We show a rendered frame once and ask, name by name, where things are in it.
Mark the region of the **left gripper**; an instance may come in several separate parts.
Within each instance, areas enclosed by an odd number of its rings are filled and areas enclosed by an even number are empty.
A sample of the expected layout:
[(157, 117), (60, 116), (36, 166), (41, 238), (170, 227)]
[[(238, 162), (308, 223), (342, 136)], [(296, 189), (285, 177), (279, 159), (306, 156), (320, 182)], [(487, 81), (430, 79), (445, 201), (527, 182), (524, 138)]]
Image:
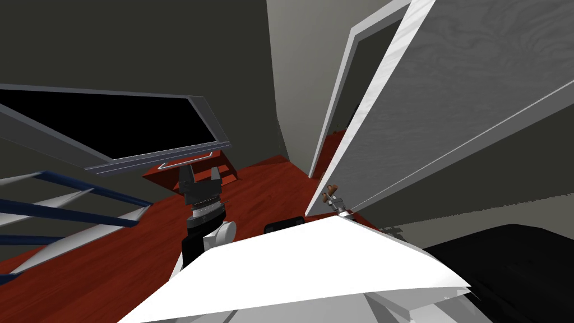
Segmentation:
[(205, 204), (220, 199), (222, 179), (219, 167), (211, 168), (210, 179), (196, 182), (191, 164), (179, 167), (179, 192), (184, 195), (185, 205)]

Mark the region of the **red-brown television cabinet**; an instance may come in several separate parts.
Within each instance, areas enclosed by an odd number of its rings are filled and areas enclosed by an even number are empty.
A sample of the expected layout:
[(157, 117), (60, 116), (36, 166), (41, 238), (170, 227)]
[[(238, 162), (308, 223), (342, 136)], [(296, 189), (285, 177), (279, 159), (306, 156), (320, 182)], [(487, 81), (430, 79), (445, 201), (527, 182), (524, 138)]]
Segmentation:
[(161, 187), (178, 193), (180, 192), (180, 166), (187, 164), (192, 166), (195, 181), (197, 182), (211, 179), (211, 169), (213, 167), (218, 167), (222, 186), (238, 179), (237, 171), (220, 150), (155, 165), (142, 177)]

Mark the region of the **blue and white slatted furniture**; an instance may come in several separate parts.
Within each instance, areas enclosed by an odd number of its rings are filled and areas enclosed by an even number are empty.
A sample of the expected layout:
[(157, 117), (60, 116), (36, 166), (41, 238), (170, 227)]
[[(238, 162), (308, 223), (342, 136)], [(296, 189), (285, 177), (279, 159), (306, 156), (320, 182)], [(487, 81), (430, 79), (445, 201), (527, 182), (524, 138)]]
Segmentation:
[[(74, 193), (54, 197), (49, 200), (29, 204), (0, 199), (0, 227), (15, 224), (28, 218), (46, 218), (65, 220), (69, 222), (90, 223), (93, 226), (68, 237), (23, 236), (0, 234), (0, 245), (38, 245), (43, 249), (24, 261), (19, 267), (8, 274), (0, 274), (0, 285), (5, 285), (18, 278), (22, 273), (50, 261), (67, 252), (114, 233), (122, 228), (135, 227), (143, 214), (152, 205), (148, 201), (119, 193), (108, 188), (87, 183), (51, 171), (35, 172), (22, 176), (0, 179), (0, 186), (5, 186), (24, 179), (35, 178), (68, 188), (75, 189)], [(64, 206), (78, 200), (88, 193), (106, 197), (112, 200), (138, 206), (138, 209), (119, 217), (104, 216), (81, 211), (66, 210)]]

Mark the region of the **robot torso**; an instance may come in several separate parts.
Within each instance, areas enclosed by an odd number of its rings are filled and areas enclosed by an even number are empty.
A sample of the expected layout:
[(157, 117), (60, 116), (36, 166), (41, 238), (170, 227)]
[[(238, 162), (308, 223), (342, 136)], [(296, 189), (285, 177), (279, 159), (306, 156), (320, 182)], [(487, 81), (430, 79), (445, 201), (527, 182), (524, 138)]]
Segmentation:
[(492, 323), (435, 257), (339, 216), (212, 248), (119, 323)]

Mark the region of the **grey wooden door leaf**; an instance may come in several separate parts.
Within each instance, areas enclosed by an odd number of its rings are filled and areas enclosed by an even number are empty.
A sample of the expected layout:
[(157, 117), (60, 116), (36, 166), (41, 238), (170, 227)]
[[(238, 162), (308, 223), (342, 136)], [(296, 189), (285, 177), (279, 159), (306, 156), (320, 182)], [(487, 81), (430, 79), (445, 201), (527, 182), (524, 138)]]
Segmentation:
[(364, 207), (574, 104), (574, 0), (410, 0), (305, 212)]

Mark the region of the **black television with grey frame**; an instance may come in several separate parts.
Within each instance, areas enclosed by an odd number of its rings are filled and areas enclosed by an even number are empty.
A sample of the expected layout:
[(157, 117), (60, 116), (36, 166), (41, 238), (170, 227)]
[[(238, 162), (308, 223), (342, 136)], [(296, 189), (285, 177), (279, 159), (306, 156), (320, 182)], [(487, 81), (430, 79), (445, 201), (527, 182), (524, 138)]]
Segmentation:
[(100, 176), (226, 149), (202, 96), (0, 84), (0, 138)]

